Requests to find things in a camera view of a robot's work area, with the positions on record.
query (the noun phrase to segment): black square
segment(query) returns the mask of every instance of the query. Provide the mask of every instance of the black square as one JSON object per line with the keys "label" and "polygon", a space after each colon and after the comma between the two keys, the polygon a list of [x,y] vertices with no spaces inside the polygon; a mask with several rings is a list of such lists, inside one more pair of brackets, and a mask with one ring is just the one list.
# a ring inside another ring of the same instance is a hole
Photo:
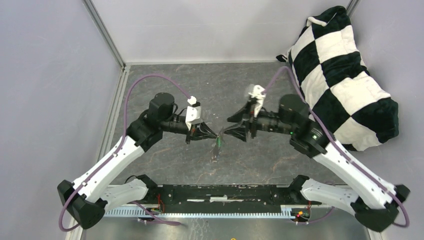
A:
{"label": "black square", "polygon": [[330,58],[321,63],[321,67],[330,88],[345,78],[353,79],[364,71],[358,51]]}
{"label": "black square", "polygon": [[306,76],[319,64],[320,59],[318,58],[317,45],[313,41],[300,50],[293,62],[299,85],[302,84]]}
{"label": "black square", "polygon": [[380,143],[399,135],[398,103],[390,97],[364,106],[352,118],[375,132]]}
{"label": "black square", "polygon": [[326,26],[312,24],[312,32],[315,39],[318,39],[326,34],[334,33],[351,25],[351,20],[346,14],[346,9],[342,6],[332,7],[319,16],[314,16],[315,19],[326,22]]}
{"label": "black square", "polygon": [[324,92],[312,110],[332,133],[351,117],[330,89]]}

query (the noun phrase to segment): pillow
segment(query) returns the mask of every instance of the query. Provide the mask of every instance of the pillow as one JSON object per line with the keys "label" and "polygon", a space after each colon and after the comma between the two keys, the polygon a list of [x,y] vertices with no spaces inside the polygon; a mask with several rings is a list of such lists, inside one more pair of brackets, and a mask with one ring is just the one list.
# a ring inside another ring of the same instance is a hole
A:
{"label": "pillow", "polygon": [[308,17],[297,42],[277,59],[289,62],[309,107],[348,150],[399,134],[398,103],[365,67],[343,6]]}

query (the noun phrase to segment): gray marble floor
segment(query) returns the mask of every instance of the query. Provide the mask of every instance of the gray marble floor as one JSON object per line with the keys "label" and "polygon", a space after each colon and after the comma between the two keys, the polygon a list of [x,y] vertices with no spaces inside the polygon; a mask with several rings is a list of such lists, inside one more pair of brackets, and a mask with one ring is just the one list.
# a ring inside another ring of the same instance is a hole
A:
{"label": "gray marble floor", "polygon": [[[231,123],[226,118],[245,103],[249,84],[265,87],[281,63],[210,63],[134,65],[130,68],[126,89],[145,74],[160,73],[176,80],[202,105],[204,121],[216,132]],[[179,108],[187,99],[170,82],[148,78],[140,82],[128,104],[128,122],[148,108],[149,101],[160,92],[175,97]],[[294,93],[288,75],[283,74],[267,93],[264,107],[277,111],[282,95]],[[113,135],[114,144],[122,134],[123,107]],[[231,136],[224,138],[221,156],[212,161],[214,140],[185,143],[185,136],[164,133],[163,139],[141,158],[131,163],[114,181],[122,184],[130,175],[147,174],[158,184],[289,184],[298,174],[318,181],[341,180],[330,170],[296,152],[289,136],[259,132],[255,139],[242,142]]]}

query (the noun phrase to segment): checkered fabric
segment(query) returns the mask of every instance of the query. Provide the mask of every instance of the checkered fabric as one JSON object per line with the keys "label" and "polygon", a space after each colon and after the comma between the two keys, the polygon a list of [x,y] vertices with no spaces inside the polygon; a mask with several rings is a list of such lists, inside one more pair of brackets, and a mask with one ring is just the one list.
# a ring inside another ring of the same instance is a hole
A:
{"label": "checkered fabric", "polygon": [[342,6],[308,17],[286,55],[306,102],[349,150],[363,151],[399,134],[398,103],[370,76]]}

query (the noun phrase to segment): white toothed strip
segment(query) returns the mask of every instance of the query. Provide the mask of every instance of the white toothed strip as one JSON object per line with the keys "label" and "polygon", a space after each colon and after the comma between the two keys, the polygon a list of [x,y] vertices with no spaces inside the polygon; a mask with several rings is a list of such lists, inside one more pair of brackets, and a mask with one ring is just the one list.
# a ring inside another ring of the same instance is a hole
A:
{"label": "white toothed strip", "polygon": [[[161,213],[159,218],[209,218],[209,219],[294,219],[290,216],[292,209],[282,207],[281,212],[263,213]],[[120,206],[104,214],[105,217],[118,218],[151,218],[138,206]]]}

